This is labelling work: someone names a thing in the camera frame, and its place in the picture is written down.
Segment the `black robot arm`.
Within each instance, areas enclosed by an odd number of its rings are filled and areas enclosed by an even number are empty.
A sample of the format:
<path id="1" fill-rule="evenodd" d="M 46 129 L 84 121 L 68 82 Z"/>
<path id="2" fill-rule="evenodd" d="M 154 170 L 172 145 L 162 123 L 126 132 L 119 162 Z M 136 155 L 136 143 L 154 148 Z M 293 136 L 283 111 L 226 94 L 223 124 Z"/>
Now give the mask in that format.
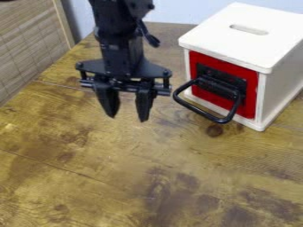
<path id="1" fill-rule="evenodd" d="M 94 35 L 102 58 L 76 64 L 80 85 L 91 88 L 108 117 L 120 109 L 122 92 L 136 95 L 139 119 L 147 121 L 152 102 L 172 92 L 172 71 L 146 59 L 143 45 L 160 46 L 143 18 L 154 10 L 152 0 L 90 0 L 95 18 Z"/>

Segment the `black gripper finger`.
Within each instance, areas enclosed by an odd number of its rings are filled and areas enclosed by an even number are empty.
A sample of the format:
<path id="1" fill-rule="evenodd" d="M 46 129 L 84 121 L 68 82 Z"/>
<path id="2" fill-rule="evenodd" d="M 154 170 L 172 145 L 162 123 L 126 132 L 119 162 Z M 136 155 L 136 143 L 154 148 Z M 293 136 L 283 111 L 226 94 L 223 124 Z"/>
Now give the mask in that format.
<path id="1" fill-rule="evenodd" d="M 95 93 L 99 103 L 108 117 L 114 118 L 120 109 L 119 92 L 107 83 L 95 84 Z"/>
<path id="2" fill-rule="evenodd" d="M 147 121 L 150 119 L 154 99 L 155 91 L 152 89 L 138 90 L 135 104 L 140 121 Z"/>

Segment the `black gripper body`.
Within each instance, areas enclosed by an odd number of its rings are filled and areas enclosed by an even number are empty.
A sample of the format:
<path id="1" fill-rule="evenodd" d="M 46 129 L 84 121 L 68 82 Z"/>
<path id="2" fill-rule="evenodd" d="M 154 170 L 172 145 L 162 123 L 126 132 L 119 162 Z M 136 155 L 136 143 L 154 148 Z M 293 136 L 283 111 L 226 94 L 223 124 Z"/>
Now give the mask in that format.
<path id="1" fill-rule="evenodd" d="M 94 88 L 95 82 L 107 82 L 118 91 L 136 92 L 143 87 L 142 83 L 151 81 L 151 89 L 156 91 L 156 94 L 171 96 L 172 71 L 152 64 L 146 58 L 142 59 L 132 74 L 118 75 L 107 72 L 103 59 L 78 62 L 76 69 L 80 72 L 79 82 L 84 88 Z"/>

